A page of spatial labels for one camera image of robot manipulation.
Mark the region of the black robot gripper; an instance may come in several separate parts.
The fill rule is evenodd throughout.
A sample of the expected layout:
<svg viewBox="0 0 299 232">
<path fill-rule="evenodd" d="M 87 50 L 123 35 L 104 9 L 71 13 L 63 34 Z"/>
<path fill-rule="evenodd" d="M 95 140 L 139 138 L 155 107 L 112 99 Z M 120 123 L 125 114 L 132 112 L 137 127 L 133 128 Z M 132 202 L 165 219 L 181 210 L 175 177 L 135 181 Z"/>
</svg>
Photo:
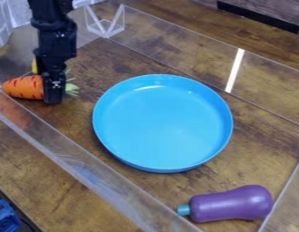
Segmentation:
<svg viewBox="0 0 299 232">
<path fill-rule="evenodd" d="M 69 18 L 73 0 L 28 0 L 39 47 L 33 50 L 37 72 L 43 74 L 44 102 L 61 103 L 65 94 L 65 62 L 76 57 L 77 24 Z"/>
</svg>

